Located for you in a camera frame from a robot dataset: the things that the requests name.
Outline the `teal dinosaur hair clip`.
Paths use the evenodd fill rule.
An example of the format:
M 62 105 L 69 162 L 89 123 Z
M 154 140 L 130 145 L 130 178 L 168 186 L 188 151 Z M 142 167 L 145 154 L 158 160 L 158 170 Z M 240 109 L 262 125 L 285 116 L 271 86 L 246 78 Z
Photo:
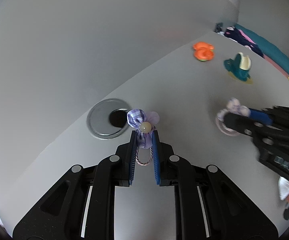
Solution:
M 244 83 L 252 83 L 250 76 L 252 61 L 248 55 L 239 52 L 234 59 L 225 60 L 224 67 L 234 79 Z

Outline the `teal pillow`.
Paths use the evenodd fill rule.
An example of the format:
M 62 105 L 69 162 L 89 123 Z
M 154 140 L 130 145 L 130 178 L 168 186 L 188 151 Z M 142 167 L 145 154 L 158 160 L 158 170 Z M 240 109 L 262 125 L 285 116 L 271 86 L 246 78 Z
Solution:
M 289 58 L 277 46 L 240 24 L 235 24 L 234 27 L 241 30 L 246 36 L 253 40 L 253 42 L 259 46 L 263 54 L 272 59 L 289 74 Z

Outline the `navy blue patterned garment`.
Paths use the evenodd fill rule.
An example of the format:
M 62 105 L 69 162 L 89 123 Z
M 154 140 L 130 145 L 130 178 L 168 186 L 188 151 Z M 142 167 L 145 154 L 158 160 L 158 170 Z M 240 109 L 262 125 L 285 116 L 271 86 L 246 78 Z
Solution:
M 227 27 L 224 31 L 224 36 L 236 41 L 246 48 L 249 48 L 249 50 L 264 58 L 264 54 L 259 46 L 249 38 L 246 38 L 246 35 L 242 34 L 242 32 L 236 27 Z

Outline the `orange flower hair clip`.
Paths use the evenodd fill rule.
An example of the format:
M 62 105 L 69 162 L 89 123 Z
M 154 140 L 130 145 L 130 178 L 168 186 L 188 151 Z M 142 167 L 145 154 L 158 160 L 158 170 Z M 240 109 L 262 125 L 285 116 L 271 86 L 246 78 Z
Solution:
M 206 42 L 198 42 L 193 46 L 194 57 L 202 62 L 211 61 L 214 57 L 214 46 Z

